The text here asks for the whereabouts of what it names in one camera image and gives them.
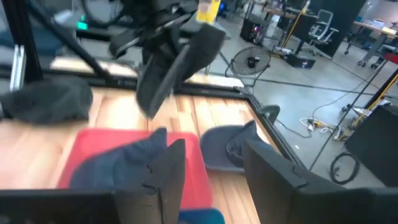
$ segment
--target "red plastic tray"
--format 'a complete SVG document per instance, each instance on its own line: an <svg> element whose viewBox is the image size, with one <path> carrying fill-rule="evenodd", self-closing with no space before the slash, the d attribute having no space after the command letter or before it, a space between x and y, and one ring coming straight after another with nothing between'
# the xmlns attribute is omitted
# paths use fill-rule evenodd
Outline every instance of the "red plastic tray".
<svg viewBox="0 0 398 224"><path fill-rule="evenodd" d="M115 148L147 138L151 132L140 130L84 129L76 137L67 164L62 172L59 189L69 188L73 171L87 158ZM213 194L201 155L198 138L190 133L168 133L167 145L177 139L185 140L185 185L181 208L210 208Z"/></svg>

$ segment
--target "yellow label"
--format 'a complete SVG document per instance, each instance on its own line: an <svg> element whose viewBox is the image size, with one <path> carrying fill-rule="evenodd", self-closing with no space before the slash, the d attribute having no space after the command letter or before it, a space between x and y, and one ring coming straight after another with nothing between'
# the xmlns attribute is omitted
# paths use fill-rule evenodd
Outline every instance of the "yellow label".
<svg viewBox="0 0 398 224"><path fill-rule="evenodd" d="M197 21L214 23L221 0L200 0L198 4Z"/></svg>

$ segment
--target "wooden table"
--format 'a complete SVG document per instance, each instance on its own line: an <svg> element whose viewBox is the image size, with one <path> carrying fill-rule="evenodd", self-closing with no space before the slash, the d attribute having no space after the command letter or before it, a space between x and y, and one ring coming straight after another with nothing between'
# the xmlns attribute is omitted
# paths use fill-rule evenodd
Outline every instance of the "wooden table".
<svg viewBox="0 0 398 224"><path fill-rule="evenodd" d="M131 69L101 62L113 73L134 75ZM53 68L88 71L82 62L58 58ZM235 85L237 80L195 75L191 82L210 85ZM57 126L32 126L17 121L0 122L0 188L53 189L69 157L76 134L85 127L143 129L165 126L168 131L195 133L199 138L209 128L223 124L244 124L257 120L246 101L202 96L175 96L167 100L157 116L146 119L140 112L133 91L93 88L93 104L88 122ZM266 130L259 125L260 137L275 147ZM243 175L208 171L215 208L227 223L259 223L251 194Z"/></svg>
<svg viewBox="0 0 398 224"><path fill-rule="evenodd" d="M388 32L388 31L385 31L385 30L380 29L380 28L378 28L378 27L371 26L371 25L369 25L369 24L365 24L365 23L363 23L363 22L354 21L354 24L355 24L355 25L358 25L358 26L361 26L361 27L363 27L363 28L368 28L368 29L371 29L371 30L379 31L380 33L383 33L383 34L388 35L390 38L396 38L396 37L398 37L397 34L390 33L390 32Z"/></svg>
<svg viewBox="0 0 398 224"><path fill-rule="evenodd" d="M369 24L365 24L362 22L358 22L358 21L354 21L355 25L360 26L360 28L358 29L358 31L355 33L354 37L352 38L352 40L349 40L349 44L347 46L347 49L345 51L345 54L349 53L349 49L352 46L352 42L354 42L356 40L356 37L358 36L358 34L365 28L367 29L371 29L371 30L375 30L380 32L379 37L377 38L377 40L375 41L375 43L372 44L372 47L368 50L368 52L366 53L366 55L362 58L362 60L360 60L358 62L359 66L365 67L366 64L368 63L369 59L373 57L373 55L379 50L379 48L381 47L381 45L386 41L387 38L397 38L398 35L397 34L393 34L390 32L387 32L386 30L380 29L378 27L374 27L371 26Z"/></svg>

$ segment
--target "computer tower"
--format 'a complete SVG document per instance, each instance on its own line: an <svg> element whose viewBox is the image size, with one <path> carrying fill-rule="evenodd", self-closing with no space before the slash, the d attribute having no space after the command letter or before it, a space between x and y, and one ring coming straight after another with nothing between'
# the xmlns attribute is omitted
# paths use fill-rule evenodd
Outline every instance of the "computer tower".
<svg viewBox="0 0 398 224"><path fill-rule="evenodd" d="M266 28L265 21L256 15L249 14L247 18L243 19L240 36L247 42L262 45L261 40L265 35Z"/></svg>

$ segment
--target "green light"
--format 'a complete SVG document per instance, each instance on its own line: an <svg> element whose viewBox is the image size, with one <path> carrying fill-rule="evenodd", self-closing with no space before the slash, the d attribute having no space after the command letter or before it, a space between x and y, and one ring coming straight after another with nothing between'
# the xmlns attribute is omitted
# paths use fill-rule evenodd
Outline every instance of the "green light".
<svg viewBox="0 0 398 224"><path fill-rule="evenodd" d="M88 29L88 25L85 24L84 22L77 22L77 28L78 28L78 29L87 30L87 29Z"/></svg>

